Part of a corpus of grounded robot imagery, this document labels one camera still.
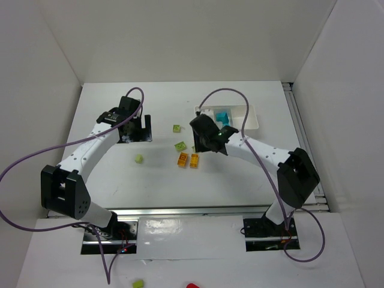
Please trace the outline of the long teal lego brick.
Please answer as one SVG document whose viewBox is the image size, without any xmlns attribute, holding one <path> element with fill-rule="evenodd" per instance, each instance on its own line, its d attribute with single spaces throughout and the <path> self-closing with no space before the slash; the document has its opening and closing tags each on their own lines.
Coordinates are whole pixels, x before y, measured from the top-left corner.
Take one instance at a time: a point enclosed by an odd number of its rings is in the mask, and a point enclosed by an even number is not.
<svg viewBox="0 0 384 288">
<path fill-rule="evenodd" d="M 231 114 L 228 110 L 219 111 L 215 113 L 215 121 L 221 125 L 221 127 L 231 126 Z"/>
</svg>

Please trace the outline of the yellow lego long brick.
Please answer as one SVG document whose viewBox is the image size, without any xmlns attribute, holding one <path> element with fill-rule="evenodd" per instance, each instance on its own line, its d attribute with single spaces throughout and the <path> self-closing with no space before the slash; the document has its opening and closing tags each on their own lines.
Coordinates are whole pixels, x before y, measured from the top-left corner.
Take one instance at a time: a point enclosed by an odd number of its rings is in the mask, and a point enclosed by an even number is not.
<svg viewBox="0 0 384 288">
<path fill-rule="evenodd" d="M 190 167 L 196 169 L 199 164 L 199 155 L 198 154 L 191 154 L 190 158 Z"/>
</svg>

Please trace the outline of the orange printed lego brick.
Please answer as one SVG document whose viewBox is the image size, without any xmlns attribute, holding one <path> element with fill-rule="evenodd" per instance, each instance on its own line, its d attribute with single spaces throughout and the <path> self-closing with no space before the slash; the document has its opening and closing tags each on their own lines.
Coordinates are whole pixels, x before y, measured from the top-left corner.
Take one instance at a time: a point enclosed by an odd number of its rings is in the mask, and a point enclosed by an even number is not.
<svg viewBox="0 0 384 288">
<path fill-rule="evenodd" d="M 179 167 L 185 167 L 187 165 L 187 161 L 188 161 L 188 154 L 181 152 L 177 160 L 177 165 Z"/>
</svg>

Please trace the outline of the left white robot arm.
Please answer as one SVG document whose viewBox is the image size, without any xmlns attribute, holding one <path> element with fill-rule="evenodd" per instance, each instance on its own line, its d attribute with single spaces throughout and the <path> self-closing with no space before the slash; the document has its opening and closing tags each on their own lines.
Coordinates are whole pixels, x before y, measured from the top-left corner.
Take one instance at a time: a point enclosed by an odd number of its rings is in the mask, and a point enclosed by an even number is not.
<svg viewBox="0 0 384 288">
<path fill-rule="evenodd" d="M 95 204 L 86 182 L 105 153 L 117 143 L 151 141 L 151 117 L 142 114 L 142 102 L 121 97 L 118 107 L 102 113 L 76 150 L 56 166 L 41 171 L 42 207 L 70 218 L 105 228 L 116 220 L 113 213 Z"/>
</svg>

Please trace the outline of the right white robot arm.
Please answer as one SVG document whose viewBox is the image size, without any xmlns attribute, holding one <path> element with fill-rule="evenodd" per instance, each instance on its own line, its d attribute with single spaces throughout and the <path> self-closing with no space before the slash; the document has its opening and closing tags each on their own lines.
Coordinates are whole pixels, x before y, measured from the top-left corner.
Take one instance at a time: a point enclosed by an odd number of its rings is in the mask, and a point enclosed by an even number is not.
<svg viewBox="0 0 384 288">
<path fill-rule="evenodd" d="M 307 152 L 276 148 L 250 138 L 243 131 L 225 125 L 219 128 L 206 114 L 196 116 L 190 126 L 197 152 L 215 152 L 245 160 L 277 178 L 272 184 L 276 200 L 265 212 L 275 225 L 287 224 L 296 209 L 302 208 L 320 182 Z"/>
</svg>

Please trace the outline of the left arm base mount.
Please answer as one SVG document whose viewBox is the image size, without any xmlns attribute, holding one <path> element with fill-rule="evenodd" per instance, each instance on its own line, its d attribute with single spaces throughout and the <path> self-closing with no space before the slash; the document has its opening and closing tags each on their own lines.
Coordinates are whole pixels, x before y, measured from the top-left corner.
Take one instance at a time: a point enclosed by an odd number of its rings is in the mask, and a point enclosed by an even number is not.
<svg viewBox="0 0 384 288">
<path fill-rule="evenodd" d="M 110 236 L 99 229 L 96 229 L 104 254 L 136 254 L 137 253 L 137 231 L 139 222 L 137 220 L 126 221 L 130 228 L 120 230 L 116 236 Z M 83 233 L 81 255 L 100 255 L 98 239 L 90 227 L 87 227 Z"/>
</svg>

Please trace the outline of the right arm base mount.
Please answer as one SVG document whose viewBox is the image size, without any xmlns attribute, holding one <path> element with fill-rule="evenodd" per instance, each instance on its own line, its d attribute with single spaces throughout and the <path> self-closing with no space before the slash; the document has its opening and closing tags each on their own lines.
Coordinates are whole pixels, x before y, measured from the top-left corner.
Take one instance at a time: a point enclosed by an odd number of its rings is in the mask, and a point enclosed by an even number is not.
<svg viewBox="0 0 384 288">
<path fill-rule="evenodd" d="M 285 245 L 287 250 L 300 249 L 293 218 L 290 219 L 288 230 L 284 223 L 277 226 L 266 218 L 245 218 L 240 233 L 245 237 L 246 252 L 283 250 Z"/>
</svg>

